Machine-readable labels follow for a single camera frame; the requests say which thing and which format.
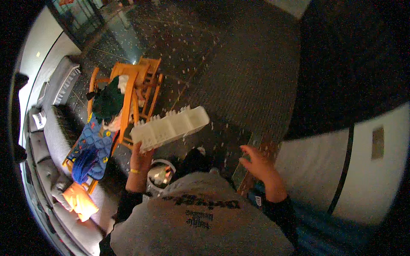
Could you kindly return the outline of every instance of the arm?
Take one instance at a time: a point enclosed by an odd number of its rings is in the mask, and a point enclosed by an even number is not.
[[[297,247],[296,216],[291,200],[287,195],[283,181],[273,163],[266,159],[254,147],[241,146],[242,151],[249,155],[251,162],[240,158],[240,163],[257,179],[265,184],[264,213],[283,231],[286,238]]]
[[[142,203],[142,194],[146,191],[148,171],[151,166],[154,151],[140,154],[141,142],[134,144],[130,159],[130,174],[125,185],[120,202],[118,203],[115,224],[124,222],[131,215],[135,206]],[[111,246],[111,233],[100,242],[100,255],[115,255]]]

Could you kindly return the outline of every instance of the orange pillow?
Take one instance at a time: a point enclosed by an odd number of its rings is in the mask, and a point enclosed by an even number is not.
[[[87,191],[77,182],[74,182],[66,191],[64,191],[63,197],[78,214],[78,217],[82,222],[88,220],[91,215],[99,210]]]

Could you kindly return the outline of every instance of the white plastic drawer organizer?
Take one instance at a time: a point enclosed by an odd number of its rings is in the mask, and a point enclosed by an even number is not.
[[[130,134],[133,143],[142,141],[140,152],[146,152],[194,134],[207,124],[209,116],[202,106],[194,109],[185,106],[178,113],[175,110],[167,112],[164,118],[156,115],[148,123],[139,121]]]

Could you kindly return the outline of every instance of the floor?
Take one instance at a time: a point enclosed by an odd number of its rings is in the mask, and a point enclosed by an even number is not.
[[[69,107],[82,124],[87,120],[89,79],[94,66],[109,77],[117,61],[140,56],[161,58],[164,74],[154,114],[190,105],[206,108],[211,123],[200,132],[165,145],[154,158],[182,159],[193,146],[208,153],[222,148],[232,178],[242,144],[279,143],[296,97],[299,23],[272,5],[246,1],[161,1],[101,10],[101,32],[83,46],[82,75]],[[130,151],[119,146],[111,161],[129,172]],[[243,177],[234,176],[238,186]]]

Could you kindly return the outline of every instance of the gray carpet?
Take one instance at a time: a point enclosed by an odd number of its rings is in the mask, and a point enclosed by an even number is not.
[[[265,4],[242,10],[184,98],[232,124],[282,140],[296,97],[300,26]]]

